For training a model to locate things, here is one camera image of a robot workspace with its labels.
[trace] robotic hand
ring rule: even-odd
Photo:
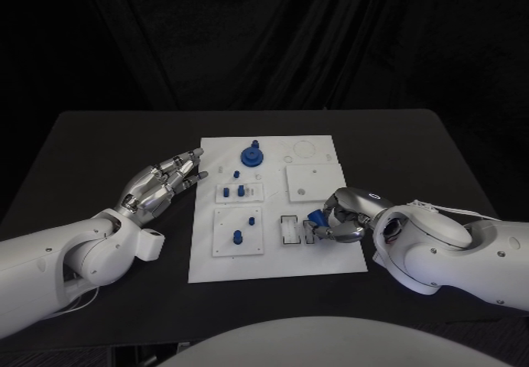
[[[466,226],[439,209],[479,216]],[[443,285],[459,287],[492,304],[529,310],[529,223],[504,222],[476,212],[416,200],[393,206],[377,194],[339,189],[325,215],[341,224],[315,234],[338,242],[355,242],[372,229],[375,262],[413,291],[434,294]]]
[[[143,226],[162,215],[172,197],[207,178],[208,172],[186,178],[202,153],[195,149],[148,167],[116,208],[94,218],[0,242],[0,338],[117,281],[135,256],[158,259],[165,237]],[[77,274],[70,281],[64,264]]]

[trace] cable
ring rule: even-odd
[[[450,213],[463,214],[465,216],[479,216],[483,219],[491,219],[491,220],[502,221],[501,219],[496,219],[492,216],[483,216],[482,214],[479,214],[478,212],[473,212],[472,210],[447,208],[447,207],[440,206],[440,205],[433,205],[430,203],[424,203],[423,201],[419,201],[419,200],[414,200],[414,202],[413,203],[408,203],[408,205],[417,206],[417,207],[420,207],[423,209],[427,209],[432,212],[437,212],[436,209],[440,209],[440,210],[443,210],[446,212],[450,212]]]
[[[61,315],[65,315],[67,313],[70,313],[70,312],[74,312],[74,311],[78,311],[78,310],[81,310],[84,307],[87,307],[90,304],[91,304],[91,302],[96,300],[96,298],[97,298],[97,295],[100,294],[100,287],[97,288],[97,292],[94,293],[94,297],[91,298],[91,300],[83,305],[83,306],[80,306],[80,307],[77,307],[77,308],[71,308],[70,310],[65,310],[65,311],[62,311],[62,312],[57,312],[57,313],[52,313],[48,317],[45,317],[42,320],[48,320],[48,319],[51,319],[51,318],[54,318],[54,317],[57,317],[57,316],[61,316]]]

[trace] black backdrop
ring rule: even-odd
[[[91,0],[0,19],[2,210],[65,110],[427,107],[529,220],[527,1]]]

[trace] black table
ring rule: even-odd
[[[93,217],[114,207],[129,179],[148,165],[199,147],[202,137],[227,135],[333,135],[351,186],[398,204],[420,199],[495,215],[429,110],[68,112],[16,195],[0,239]],[[433,296],[408,290],[372,262],[371,239],[364,240],[368,273],[188,284],[194,211],[195,189],[149,224],[166,235],[161,258],[136,260],[87,308],[9,336],[0,352],[191,341],[286,317],[410,324],[528,315],[453,287]]]

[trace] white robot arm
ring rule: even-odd
[[[439,209],[489,218],[417,200],[393,206],[377,194],[342,188],[325,207],[326,217],[335,210],[342,224],[312,223],[313,232],[354,242],[372,229],[375,261],[413,291],[434,294],[452,285],[492,304],[529,311],[529,223],[489,218],[463,226]]]
[[[195,149],[148,167],[129,182],[116,208],[93,219],[0,242],[0,338],[117,281],[135,256],[158,259],[165,237],[143,226],[172,197],[207,178],[208,172],[186,178],[202,153]],[[70,281],[64,264],[78,275]]]

